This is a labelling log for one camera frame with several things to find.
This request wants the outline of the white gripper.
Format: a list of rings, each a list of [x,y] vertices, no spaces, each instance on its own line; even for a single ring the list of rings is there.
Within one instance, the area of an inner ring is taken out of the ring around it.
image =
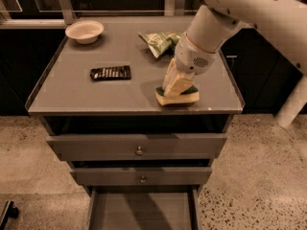
[[[196,47],[187,34],[183,34],[175,48],[175,59],[171,59],[166,71],[162,89],[184,92],[193,85],[194,74],[205,73],[216,58],[216,53],[206,53]]]

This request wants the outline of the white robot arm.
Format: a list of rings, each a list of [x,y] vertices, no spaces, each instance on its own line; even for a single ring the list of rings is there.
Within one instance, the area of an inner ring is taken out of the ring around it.
[[[179,40],[162,89],[175,98],[207,71],[223,44],[248,23],[301,73],[307,71],[307,6],[296,0],[204,0]]]

